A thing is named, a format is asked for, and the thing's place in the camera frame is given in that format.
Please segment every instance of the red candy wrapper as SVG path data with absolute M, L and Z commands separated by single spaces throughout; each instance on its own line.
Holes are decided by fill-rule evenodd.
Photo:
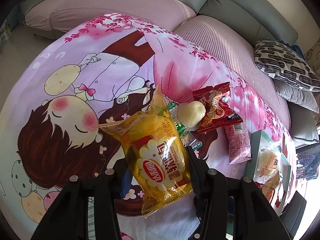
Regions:
M 206 109 L 197 130 L 198 134 L 243 122 L 242 118 L 230 109 L 230 82 L 201 88 L 193 91 L 192 94 L 195 100 L 204 104 Z
M 224 128 L 229 140 L 229 164 L 251 160 L 250 138 L 245 122 Z

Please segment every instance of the green polka dot balloon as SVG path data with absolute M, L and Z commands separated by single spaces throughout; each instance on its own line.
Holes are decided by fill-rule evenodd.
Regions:
M 32 181 L 24 171 L 21 160 L 18 160 L 13 164 L 11 178 L 14 189 L 21 197 L 26 197 L 30 194 Z

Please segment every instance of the pink sofa cover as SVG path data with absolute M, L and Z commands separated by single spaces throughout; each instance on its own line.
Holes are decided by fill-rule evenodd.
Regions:
M 181 22 L 196 16 L 178 0 L 67 0 L 51 13 L 52 27 L 69 31 L 107 12 L 120 12 L 173 31 Z
M 26 15 L 26 24 L 30 27 L 51 31 L 50 15 L 52 11 L 68 0 L 45 0 L 31 9 Z
M 174 32 L 226 63 L 252 86 L 289 130 L 290 114 L 286 100 L 276 94 L 271 78 L 256 68 L 254 48 L 238 33 L 208 16 L 197 16 L 184 22 Z

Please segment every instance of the silver screw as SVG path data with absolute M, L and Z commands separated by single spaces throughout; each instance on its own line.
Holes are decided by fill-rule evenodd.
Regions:
M 251 182 L 251 178 L 248 176 L 244 176 L 243 177 L 244 182 L 250 183 Z
M 210 175 L 216 175 L 216 174 L 217 174 L 217 170 L 215 170 L 215 169 L 208 169 L 208 173 L 209 173 Z
M 79 179 L 79 177 L 78 177 L 77 175 L 72 175 L 69 180 L 70 180 L 71 182 L 77 182 L 78 179 Z
M 114 170 L 114 169 L 107 169 L 107 170 L 105 171 L 105 173 L 106 173 L 107 175 L 112 175 L 112 174 L 115 173 L 115 170 Z

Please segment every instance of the sofa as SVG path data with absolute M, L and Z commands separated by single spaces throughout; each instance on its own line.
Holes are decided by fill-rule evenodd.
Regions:
M 254 64 L 254 43 L 290 45 L 298 33 L 267 0 L 26 0 L 21 9 L 34 34 L 57 39 L 82 22 L 121 12 L 197 43 L 244 78 L 290 131 L 296 146 L 319 142 L 313 113 L 278 96 Z

